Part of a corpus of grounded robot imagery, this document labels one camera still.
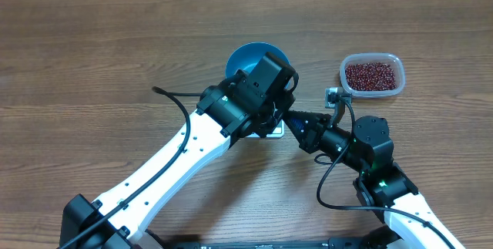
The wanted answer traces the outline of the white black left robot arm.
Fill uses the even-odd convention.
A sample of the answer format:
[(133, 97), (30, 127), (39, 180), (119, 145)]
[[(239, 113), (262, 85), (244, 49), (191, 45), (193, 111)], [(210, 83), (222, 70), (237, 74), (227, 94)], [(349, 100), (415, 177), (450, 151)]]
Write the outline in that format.
[(179, 132), (136, 172), (88, 202), (74, 197), (62, 216), (62, 248), (159, 248), (148, 226), (201, 168), (239, 138), (265, 136), (293, 104), (283, 83), (255, 80), (207, 88)]

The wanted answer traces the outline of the red adzuki beans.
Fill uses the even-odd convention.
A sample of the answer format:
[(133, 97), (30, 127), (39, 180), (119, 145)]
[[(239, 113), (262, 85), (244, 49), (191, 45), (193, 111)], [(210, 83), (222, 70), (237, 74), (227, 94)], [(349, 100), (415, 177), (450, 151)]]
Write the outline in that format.
[(386, 91), (397, 88), (394, 70), (382, 62), (353, 64), (344, 71), (347, 84), (356, 91)]

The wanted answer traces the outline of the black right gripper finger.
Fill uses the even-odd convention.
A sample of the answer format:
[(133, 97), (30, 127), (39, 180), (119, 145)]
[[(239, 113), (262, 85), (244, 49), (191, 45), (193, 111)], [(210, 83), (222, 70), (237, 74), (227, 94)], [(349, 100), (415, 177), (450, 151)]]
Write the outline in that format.
[(317, 124), (305, 119), (288, 119), (287, 126), (303, 151), (318, 151), (320, 135)]
[(325, 126), (331, 119), (330, 114), (313, 113), (289, 110), (283, 116), (283, 121), (291, 130), (306, 131), (312, 130), (317, 127), (318, 124)]

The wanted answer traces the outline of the blue plastic measuring scoop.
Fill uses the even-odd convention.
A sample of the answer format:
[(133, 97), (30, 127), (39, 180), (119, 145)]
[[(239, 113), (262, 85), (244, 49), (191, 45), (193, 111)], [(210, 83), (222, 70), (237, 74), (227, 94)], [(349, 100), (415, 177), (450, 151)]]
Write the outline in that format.
[(286, 125), (290, 129), (291, 133), (298, 139), (300, 136), (305, 134), (305, 127), (307, 122), (305, 119), (298, 118), (287, 118), (285, 120)]

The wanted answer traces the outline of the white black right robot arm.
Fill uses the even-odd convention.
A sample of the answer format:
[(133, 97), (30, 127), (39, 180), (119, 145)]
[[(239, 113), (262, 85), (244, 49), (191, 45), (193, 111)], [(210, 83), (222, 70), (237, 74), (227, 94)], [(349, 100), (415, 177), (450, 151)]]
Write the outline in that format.
[(337, 118), (289, 111), (283, 118), (307, 153), (330, 158), (332, 170), (343, 164), (357, 172), (353, 182), (359, 204), (383, 224), (363, 237), (332, 237), (330, 248), (460, 248), (461, 242), (440, 222), (424, 196), (394, 162), (387, 120), (352, 118), (342, 130)]

